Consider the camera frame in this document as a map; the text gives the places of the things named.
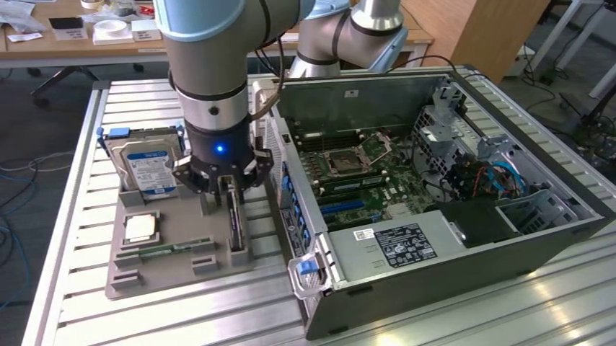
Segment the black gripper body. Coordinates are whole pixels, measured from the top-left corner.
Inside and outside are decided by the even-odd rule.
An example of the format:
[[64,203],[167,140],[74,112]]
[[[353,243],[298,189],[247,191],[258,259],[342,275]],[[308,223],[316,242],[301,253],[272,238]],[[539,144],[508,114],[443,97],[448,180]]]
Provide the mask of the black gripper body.
[[185,121],[187,137],[191,144],[191,155],[202,163],[203,171],[210,165],[227,172],[233,165],[241,170],[255,159],[250,143],[250,118],[245,117],[231,128],[209,130]]

